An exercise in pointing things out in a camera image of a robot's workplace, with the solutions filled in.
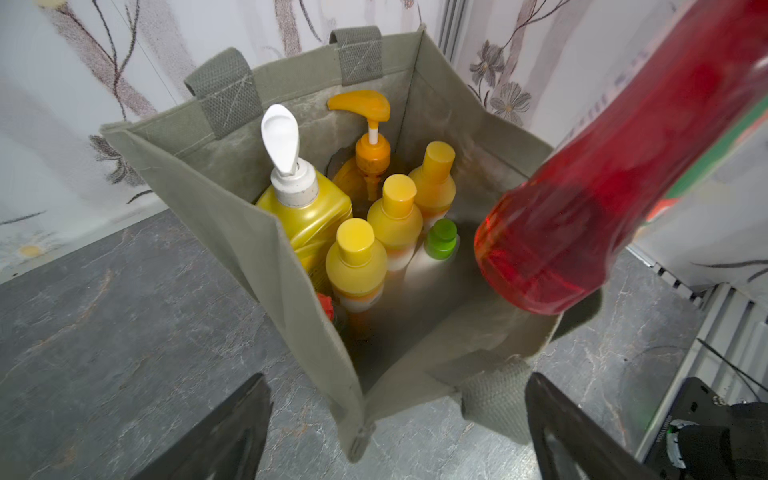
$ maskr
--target canvas tote bag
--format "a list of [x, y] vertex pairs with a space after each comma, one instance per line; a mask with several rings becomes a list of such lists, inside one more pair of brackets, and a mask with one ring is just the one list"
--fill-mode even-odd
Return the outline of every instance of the canvas tote bag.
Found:
[[[547, 345], [562, 316], [525, 312], [495, 294], [478, 272], [472, 239], [502, 193], [533, 174], [551, 148], [486, 112], [423, 28], [386, 37], [377, 27], [340, 29], [330, 45], [254, 70], [230, 48], [186, 83], [193, 100], [101, 133], [261, 303], [328, 400], [347, 458], [360, 459], [377, 419], [446, 395], [460, 401], [466, 419], [526, 442], [525, 360]], [[376, 314], [395, 334], [372, 342], [357, 370], [280, 222], [252, 205], [273, 168], [262, 113], [284, 104], [299, 123], [300, 156], [326, 172], [331, 157], [367, 131], [364, 118], [326, 106], [354, 90], [379, 91], [392, 106], [380, 125], [392, 145], [388, 173], [419, 166], [430, 141], [455, 148], [449, 217], [464, 239], [456, 281], [437, 301]], [[598, 293], [569, 310], [564, 323], [584, 322], [599, 304]]]

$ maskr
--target white bottle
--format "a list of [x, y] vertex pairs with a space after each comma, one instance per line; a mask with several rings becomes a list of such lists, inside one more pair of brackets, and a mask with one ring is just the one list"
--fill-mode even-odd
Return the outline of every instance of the white bottle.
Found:
[[456, 224], [447, 218], [437, 220], [406, 267], [406, 290], [420, 290], [437, 281], [456, 257], [458, 242]]

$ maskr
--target orange bottle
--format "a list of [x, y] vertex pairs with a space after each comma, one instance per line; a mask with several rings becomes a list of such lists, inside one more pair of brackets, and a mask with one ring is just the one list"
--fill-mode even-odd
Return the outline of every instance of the orange bottle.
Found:
[[349, 195], [355, 212], [366, 212], [381, 197], [379, 185], [392, 154], [389, 142], [379, 133], [379, 122], [389, 120], [389, 102], [377, 91], [360, 90], [331, 97], [328, 108], [351, 111], [368, 119], [368, 133], [355, 144], [355, 156], [331, 179]]

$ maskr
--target wall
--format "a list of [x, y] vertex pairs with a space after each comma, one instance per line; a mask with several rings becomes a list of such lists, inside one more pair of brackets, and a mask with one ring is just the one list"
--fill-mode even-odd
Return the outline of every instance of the wall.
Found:
[[722, 164], [635, 238], [688, 286], [729, 282], [768, 305], [768, 113]]
[[489, 111], [556, 145], [682, 3], [474, 0], [453, 64]]
[[435, 34], [445, 0], [24, 0], [0, 5], [0, 282], [165, 206], [98, 136], [190, 98], [227, 47], [252, 66], [334, 28]]

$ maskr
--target bag handle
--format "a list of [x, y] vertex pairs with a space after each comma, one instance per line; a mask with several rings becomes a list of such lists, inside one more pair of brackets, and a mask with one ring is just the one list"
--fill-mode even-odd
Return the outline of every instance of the bag handle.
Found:
[[[568, 309], [554, 333], [557, 339], [595, 317], [602, 304], [598, 289]], [[525, 386], [531, 366], [518, 356], [505, 358], [491, 350], [476, 350], [433, 367], [429, 375], [452, 386], [461, 396], [462, 417], [525, 445], [531, 441]]]
[[339, 52], [342, 86], [383, 76], [382, 32], [379, 27], [337, 28], [331, 32], [329, 43], [336, 44]]
[[264, 112], [253, 72], [235, 48], [206, 61], [184, 79], [184, 84], [203, 108], [217, 140]]

